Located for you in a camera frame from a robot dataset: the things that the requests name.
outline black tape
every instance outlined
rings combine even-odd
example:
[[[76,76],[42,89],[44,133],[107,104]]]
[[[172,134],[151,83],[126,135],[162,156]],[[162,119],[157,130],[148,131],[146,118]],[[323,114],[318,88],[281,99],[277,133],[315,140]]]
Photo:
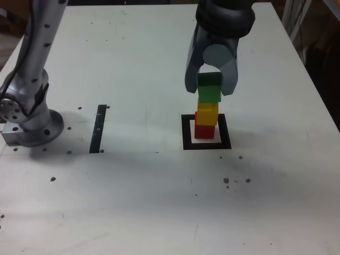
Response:
[[[97,116],[95,120],[95,126],[93,127],[89,153],[99,153],[100,151],[100,143],[104,129],[106,107],[107,105],[98,105]]]

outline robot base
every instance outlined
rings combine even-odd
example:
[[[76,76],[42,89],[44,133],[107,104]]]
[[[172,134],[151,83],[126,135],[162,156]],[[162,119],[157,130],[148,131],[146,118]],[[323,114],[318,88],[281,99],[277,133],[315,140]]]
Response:
[[[50,123],[44,128],[35,131],[24,131],[19,125],[7,122],[2,136],[9,146],[34,147],[44,145],[56,139],[64,129],[64,121],[60,113],[49,110]]]

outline wooden block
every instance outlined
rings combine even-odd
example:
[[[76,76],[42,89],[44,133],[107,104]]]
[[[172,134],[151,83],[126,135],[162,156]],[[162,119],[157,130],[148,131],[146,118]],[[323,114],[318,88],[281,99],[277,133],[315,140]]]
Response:
[[[199,73],[197,80],[198,95],[201,103],[221,102],[221,73]]]
[[[215,135],[215,126],[197,125],[197,112],[195,112],[195,132],[196,139],[213,139]]]
[[[197,125],[216,126],[218,119],[218,103],[201,103],[198,99]]]

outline green block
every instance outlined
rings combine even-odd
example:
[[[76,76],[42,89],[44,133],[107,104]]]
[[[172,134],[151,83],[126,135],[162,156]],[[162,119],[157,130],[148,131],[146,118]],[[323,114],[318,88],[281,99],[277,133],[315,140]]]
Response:
[[[199,73],[198,97],[201,103],[218,103],[221,102],[220,85],[222,81],[221,73]]]

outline red block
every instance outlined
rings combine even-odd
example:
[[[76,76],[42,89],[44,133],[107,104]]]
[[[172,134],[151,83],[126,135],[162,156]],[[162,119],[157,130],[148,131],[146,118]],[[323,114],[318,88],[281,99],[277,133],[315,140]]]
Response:
[[[213,139],[215,135],[215,126],[197,125],[197,112],[195,112],[195,138],[196,139]]]

